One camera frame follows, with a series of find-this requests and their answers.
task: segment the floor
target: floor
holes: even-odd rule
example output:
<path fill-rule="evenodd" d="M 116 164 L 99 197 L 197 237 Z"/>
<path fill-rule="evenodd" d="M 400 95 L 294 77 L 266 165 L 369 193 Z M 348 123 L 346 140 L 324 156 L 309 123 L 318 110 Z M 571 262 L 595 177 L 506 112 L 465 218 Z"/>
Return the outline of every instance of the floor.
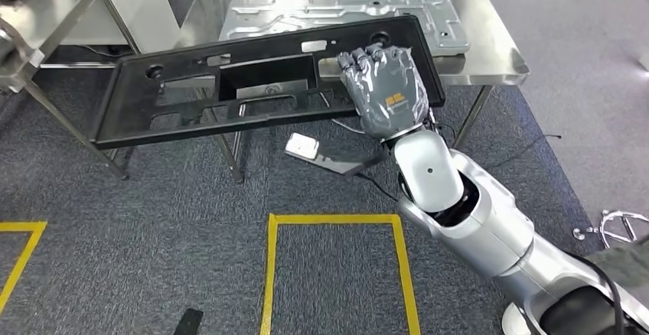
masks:
<path fill-rule="evenodd" d="M 521 87 L 587 214 L 649 214 L 649 0 L 491 0 L 532 74 Z"/>
<path fill-rule="evenodd" d="M 578 244 L 570 236 L 572 227 L 586 223 L 580 201 L 593 216 L 607 207 L 647 208 L 643 184 L 649 181 L 642 171 L 649 164 L 642 163 L 642 151 L 648 144 L 641 125 L 649 80 L 634 59 L 649 44 L 642 37 L 649 19 L 638 14 L 649 5 L 492 1 L 534 74 L 520 90 L 495 92 L 484 108 L 489 122 L 476 125 L 467 152 L 512 190 L 540 233 L 561 248 L 587 252 L 595 242 Z M 592 18 L 597 25 L 588 26 Z M 559 39 L 548 43 L 548 34 Z M 43 71 L 36 80 L 75 122 L 87 125 L 108 74 Z M 88 91 L 80 96 L 77 89 Z M 450 89 L 440 119 L 457 127 L 476 91 Z M 283 155 L 293 131 L 335 140 L 331 147 L 341 152 L 374 150 L 375 144 L 330 122 L 250 132 L 243 188 L 230 183 L 211 138 L 136 148 L 132 179 L 123 183 L 70 143 L 33 101 L 8 103 L 0 106 L 0 220 L 49 223 L 0 317 L 3 333 L 170 333 L 187 307 L 205 311 L 203 333 L 256 333 L 268 213 L 393 212 L 365 181 Z M 541 130 L 564 139 L 550 140 L 552 148 L 542 141 L 490 168 Z M 393 166 L 370 172 L 395 188 Z M 507 301 L 492 283 L 407 222 L 404 235 L 422 332 L 500 333 Z M 382 226 L 281 227 L 273 333 L 299 333 L 296 324 L 308 325 L 309 333 L 406 332 L 391 239 Z M 3 258 L 15 257 L 24 242 L 24 235 L 0 236 L 8 248 L 0 252 L 0 281 L 11 270 Z"/>

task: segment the gray robotic hand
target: gray robotic hand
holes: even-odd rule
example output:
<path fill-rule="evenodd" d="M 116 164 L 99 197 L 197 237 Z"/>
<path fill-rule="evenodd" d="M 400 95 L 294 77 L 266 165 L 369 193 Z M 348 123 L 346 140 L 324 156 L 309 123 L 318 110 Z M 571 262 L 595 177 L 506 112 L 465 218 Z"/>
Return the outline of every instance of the gray robotic hand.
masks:
<path fill-rule="evenodd" d="M 410 49 L 373 44 L 339 54 L 338 65 L 369 136 L 389 139 L 423 122 L 428 95 Z"/>

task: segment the rectangular opening in panel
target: rectangular opening in panel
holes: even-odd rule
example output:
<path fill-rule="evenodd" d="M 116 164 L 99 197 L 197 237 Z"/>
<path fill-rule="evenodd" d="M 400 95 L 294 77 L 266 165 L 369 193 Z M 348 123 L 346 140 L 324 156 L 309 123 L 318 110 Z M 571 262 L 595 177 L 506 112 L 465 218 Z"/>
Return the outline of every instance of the rectangular opening in panel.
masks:
<path fill-rule="evenodd" d="M 334 78 L 337 80 L 341 76 L 341 68 L 338 66 L 338 61 L 335 57 L 322 58 L 318 61 L 318 74 L 324 80 Z"/>
<path fill-rule="evenodd" d="M 290 112 L 295 108 L 296 103 L 292 96 L 280 96 L 246 102 L 243 105 L 246 108 L 245 115 L 267 115 L 276 112 Z"/>
<path fill-rule="evenodd" d="M 157 115 L 151 120 L 149 129 L 151 130 L 165 130 L 168 128 L 176 128 L 181 124 L 181 115 L 178 113 L 168 113 L 166 115 Z"/>
<path fill-rule="evenodd" d="M 238 93 L 266 95 L 278 83 L 287 91 L 316 87 L 315 65 L 311 55 L 272 58 L 220 67 L 219 100 L 236 99 Z"/>
<path fill-rule="evenodd" d="M 214 75 L 188 77 L 162 83 L 155 100 L 156 106 L 170 106 L 208 99 L 214 96 Z"/>

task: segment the small white box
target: small white box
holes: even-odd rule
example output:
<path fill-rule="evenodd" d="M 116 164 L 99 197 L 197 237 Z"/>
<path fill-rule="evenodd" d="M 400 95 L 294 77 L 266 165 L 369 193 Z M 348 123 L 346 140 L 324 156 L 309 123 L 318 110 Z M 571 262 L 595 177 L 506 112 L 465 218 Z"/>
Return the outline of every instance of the small white box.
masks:
<path fill-rule="evenodd" d="M 298 157 L 315 160 L 319 147 L 320 142 L 318 140 L 293 132 L 284 150 Z"/>

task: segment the black cable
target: black cable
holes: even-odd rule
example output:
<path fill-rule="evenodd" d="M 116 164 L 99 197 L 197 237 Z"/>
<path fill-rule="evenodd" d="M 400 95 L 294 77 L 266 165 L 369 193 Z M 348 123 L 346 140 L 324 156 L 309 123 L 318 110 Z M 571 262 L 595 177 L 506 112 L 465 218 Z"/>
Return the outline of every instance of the black cable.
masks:
<path fill-rule="evenodd" d="M 379 191 L 381 191 L 381 193 L 383 193 L 384 195 L 389 197 L 392 201 L 398 201 L 396 197 L 392 196 L 390 193 L 385 191 L 385 189 L 383 189 L 383 187 L 381 187 L 381 185 L 378 182 L 376 182 L 372 177 L 369 177 L 369 176 L 367 176 L 366 174 L 363 174 L 363 173 L 356 174 L 356 177 L 359 177 L 359 178 L 362 178 L 362 179 L 364 179 L 366 181 L 371 182 L 372 184 L 374 184 L 374 186 L 376 186 L 379 189 Z"/>
<path fill-rule="evenodd" d="M 446 127 L 446 128 L 450 128 L 451 132 L 453 132 L 453 140 L 455 140 L 457 138 L 457 134 L 455 133 L 455 129 L 452 128 L 448 123 L 436 122 L 436 125 L 440 125 L 440 126 L 443 126 L 443 127 Z"/>
<path fill-rule="evenodd" d="M 611 290 L 611 295 L 613 296 L 613 310 L 615 311 L 615 335 L 624 335 L 625 319 L 624 312 L 622 312 L 622 304 L 618 286 L 611 280 L 611 278 L 608 277 L 608 275 L 606 275 L 604 270 L 601 270 L 597 265 L 590 262 L 588 259 L 585 259 L 582 256 L 577 256 L 570 252 L 564 252 L 573 259 L 593 269 L 593 271 L 595 271 L 600 278 L 604 279 L 609 289 Z"/>
<path fill-rule="evenodd" d="M 517 152 L 516 154 L 512 155 L 511 157 L 509 157 L 509 158 L 507 158 L 507 159 L 505 159 L 505 160 L 503 160 L 503 161 L 500 161 L 500 162 L 498 162 L 498 163 L 496 163 L 496 164 L 487 164 L 487 165 L 485 165 L 484 167 L 485 167 L 485 168 L 496 168 L 496 167 L 500 167 L 500 166 L 502 166 L 502 165 L 504 165 L 504 164 L 507 164 L 507 163 L 509 163 L 510 161 L 513 161 L 513 160 L 515 160 L 515 159 L 518 159 L 518 158 L 520 158 L 521 156 L 523 156 L 523 154 L 525 154 L 526 151 L 530 150 L 530 148 L 532 148 L 532 147 L 533 147 L 537 142 L 539 142 L 539 141 L 540 141 L 541 139 L 543 139 L 543 138 L 558 138 L 558 139 L 561 139 L 562 136 L 561 136 L 561 135 L 554 135 L 554 134 L 543 134 L 543 135 L 540 135 L 539 137 L 535 138 L 531 143 L 527 144 L 527 145 L 525 146 L 525 148 L 523 148 L 521 151 Z"/>

